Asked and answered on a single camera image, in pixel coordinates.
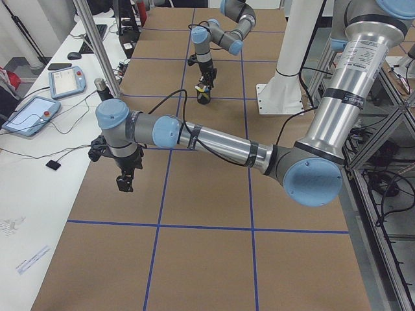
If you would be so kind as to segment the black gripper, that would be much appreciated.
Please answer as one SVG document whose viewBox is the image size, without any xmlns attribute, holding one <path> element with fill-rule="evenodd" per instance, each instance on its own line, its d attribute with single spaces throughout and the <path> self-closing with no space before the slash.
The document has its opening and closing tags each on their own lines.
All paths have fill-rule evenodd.
<svg viewBox="0 0 415 311">
<path fill-rule="evenodd" d="M 217 69 L 214 67 L 213 60 L 210 59 L 206 62 L 198 61 L 198 66 L 202 76 L 199 79 L 201 87 L 214 88 L 214 80 L 217 74 Z"/>
<path fill-rule="evenodd" d="M 134 170 L 142 169 L 143 149 L 139 145 L 126 145 L 120 148 L 111 147 L 112 155 L 117 166 L 126 171 L 126 176 L 116 178 L 117 186 L 121 192 L 133 192 L 132 183 L 134 180 Z"/>
</svg>

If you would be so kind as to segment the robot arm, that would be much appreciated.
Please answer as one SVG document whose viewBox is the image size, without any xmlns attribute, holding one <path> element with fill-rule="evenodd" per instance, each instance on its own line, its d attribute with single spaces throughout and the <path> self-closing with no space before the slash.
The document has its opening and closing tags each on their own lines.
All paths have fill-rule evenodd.
<svg viewBox="0 0 415 311">
<path fill-rule="evenodd" d="M 188 64 L 198 64 L 201 77 L 195 89 L 202 94 L 214 88 L 217 69 L 214 68 L 210 44 L 214 43 L 232 55 L 237 55 L 243 48 L 243 40 L 255 27 L 254 9 L 245 1 L 222 1 L 220 12 L 236 22 L 236 27 L 225 31 L 216 19 L 208 19 L 191 27 L 191 41 L 195 53 L 188 59 Z"/>
<path fill-rule="evenodd" d="M 339 194 L 344 165 L 342 147 L 358 115 L 368 105 L 368 94 L 390 51 L 397 51 L 414 21 L 413 1 L 337 1 L 333 32 L 346 41 L 333 77 L 316 109 L 300 114 L 261 114 L 256 84 L 271 86 L 270 106 L 289 104 L 285 82 L 298 77 L 298 49 L 306 49 L 320 5 L 304 1 L 294 23 L 271 10 L 256 12 L 256 26 L 236 58 L 222 51 L 211 103 L 196 101 L 193 90 L 179 92 L 172 107 L 145 106 L 133 85 L 138 60 L 127 75 L 127 96 L 102 101 L 95 110 L 102 155 L 119 167 L 116 189 L 130 192 L 138 171 L 150 163 L 145 147 L 195 151 L 197 159 L 213 156 L 214 173 L 226 175 L 248 169 L 258 190 L 266 176 L 265 193 L 275 190 L 285 199 L 321 207 Z"/>
</svg>

